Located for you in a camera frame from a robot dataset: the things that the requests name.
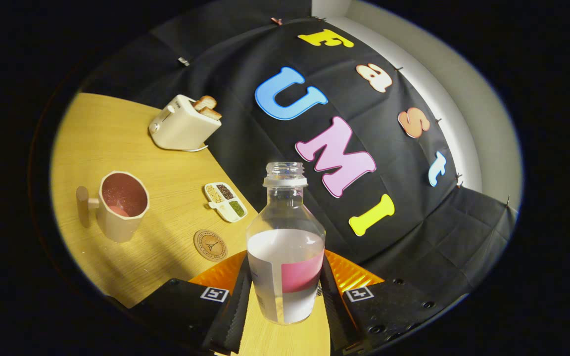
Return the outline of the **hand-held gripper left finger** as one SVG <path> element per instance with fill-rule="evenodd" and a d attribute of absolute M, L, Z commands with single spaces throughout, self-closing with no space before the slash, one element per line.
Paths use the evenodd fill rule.
<path fill-rule="evenodd" d="M 132 308 L 136 320 L 202 354 L 237 354 L 251 287 L 247 252 L 190 281 L 172 278 Z"/>

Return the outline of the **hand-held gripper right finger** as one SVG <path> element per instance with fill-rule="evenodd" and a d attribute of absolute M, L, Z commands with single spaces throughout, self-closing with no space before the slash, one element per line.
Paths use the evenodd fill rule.
<path fill-rule="evenodd" d="M 325 251 L 321 269 L 332 356 L 371 356 L 466 297 L 466 275 L 437 250 L 378 253 L 361 264 Z"/>

